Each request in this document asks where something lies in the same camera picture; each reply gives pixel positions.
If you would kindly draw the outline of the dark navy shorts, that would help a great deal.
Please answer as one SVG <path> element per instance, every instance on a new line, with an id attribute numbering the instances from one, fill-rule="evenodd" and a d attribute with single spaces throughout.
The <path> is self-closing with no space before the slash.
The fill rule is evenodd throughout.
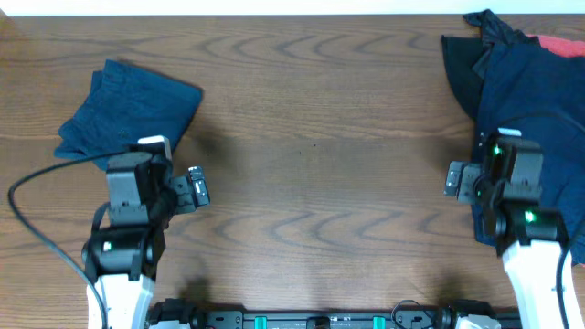
<path id="1" fill-rule="evenodd" d="M 560 210 L 574 235 L 584 219 L 584 58 L 536 45 L 495 45 L 470 116 L 477 143 L 505 127 L 540 144 L 541 203 Z"/>

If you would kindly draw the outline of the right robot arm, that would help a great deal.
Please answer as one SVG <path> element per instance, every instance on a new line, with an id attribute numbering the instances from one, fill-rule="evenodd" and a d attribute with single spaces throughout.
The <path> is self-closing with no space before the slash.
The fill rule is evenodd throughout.
<path id="1" fill-rule="evenodd" d="M 482 210 L 525 328 L 584 325 L 572 279 L 570 238 L 561 213 L 541 205 L 541 146 L 519 131 L 484 142 L 480 163 L 451 162 L 443 193 Z"/>

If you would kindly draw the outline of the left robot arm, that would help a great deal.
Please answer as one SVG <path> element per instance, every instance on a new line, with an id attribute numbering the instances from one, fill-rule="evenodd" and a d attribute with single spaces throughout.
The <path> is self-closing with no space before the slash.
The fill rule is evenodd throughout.
<path id="1" fill-rule="evenodd" d="M 109 200 L 82 249 L 90 328 L 143 328 L 172 217 L 210 203 L 204 171 L 175 176 L 166 143 L 139 143 L 111 157 Z"/>

